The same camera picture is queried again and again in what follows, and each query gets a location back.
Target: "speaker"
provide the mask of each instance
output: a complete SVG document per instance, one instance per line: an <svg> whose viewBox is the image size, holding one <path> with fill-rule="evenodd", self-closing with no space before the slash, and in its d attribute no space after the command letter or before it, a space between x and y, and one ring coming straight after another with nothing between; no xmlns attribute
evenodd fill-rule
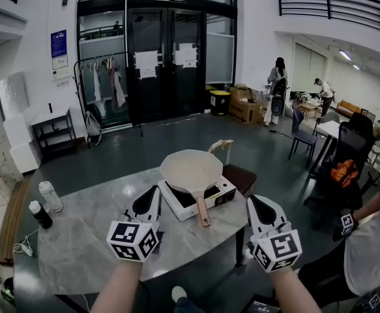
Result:
<svg viewBox="0 0 380 313"><path fill-rule="evenodd" d="M284 110L284 98L274 96L271 102L271 112L274 116L281 116Z"/></svg>

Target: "glass door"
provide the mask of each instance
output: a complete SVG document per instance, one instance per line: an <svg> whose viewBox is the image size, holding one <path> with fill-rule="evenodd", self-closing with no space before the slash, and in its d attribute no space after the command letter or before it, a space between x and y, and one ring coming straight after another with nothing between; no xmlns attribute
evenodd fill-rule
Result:
<svg viewBox="0 0 380 313"><path fill-rule="evenodd" d="M166 8L128 13L131 82L141 121L200 112L201 13Z"/></svg>

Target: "frying pan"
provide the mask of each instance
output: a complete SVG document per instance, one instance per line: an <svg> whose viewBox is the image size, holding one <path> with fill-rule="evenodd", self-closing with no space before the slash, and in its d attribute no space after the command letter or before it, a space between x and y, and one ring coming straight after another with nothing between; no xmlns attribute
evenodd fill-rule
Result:
<svg viewBox="0 0 380 313"><path fill-rule="evenodd" d="M220 180L223 164L212 154L186 149L168 155L160 167L171 188L190 193L197 201L198 213L204 227L211 225L204 200L204 191Z"/></svg>

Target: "marble table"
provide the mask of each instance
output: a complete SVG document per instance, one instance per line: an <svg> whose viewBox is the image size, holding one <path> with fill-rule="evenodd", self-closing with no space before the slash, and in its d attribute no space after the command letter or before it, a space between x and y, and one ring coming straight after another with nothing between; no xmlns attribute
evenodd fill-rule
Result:
<svg viewBox="0 0 380 313"><path fill-rule="evenodd" d="M64 209L52 214L52 227L39 229L39 268L47 291L56 295L100 292L121 263L106 243L111 221L119 219L130 198L161 179L159 169L153 168L63 196ZM162 198L159 223L164 235L159 252L144 263L141 280L191 262L235 234L240 254L243 227L248 223L245 201L236 192L232 201L209 209L211 226L204 228L198 216L180 222Z"/></svg>

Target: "woman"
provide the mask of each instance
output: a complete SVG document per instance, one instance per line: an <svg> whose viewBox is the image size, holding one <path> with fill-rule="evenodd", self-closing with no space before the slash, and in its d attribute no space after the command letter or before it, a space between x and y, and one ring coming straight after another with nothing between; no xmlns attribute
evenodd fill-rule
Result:
<svg viewBox="0 0 380 313"><path fill-rule="evenodd" d="M287 78L287 71L285 70L284 59L279 57L279 58L277 58L277 60L275 62L275 67L271 70L269 77L268 77L268 83L271 83L271 89L272 89L272 86L281 78L285 78L286 80L288 79ZM264 119L265 120L265 126L269 126L270 121L272 121L275 125L278 124L278 116L273 115L272 110L271 110L272 98L274 97L272 92L269 95L269 97L270 97L270 99L268 102L267 112L265 114L265 119Z"/></svg>

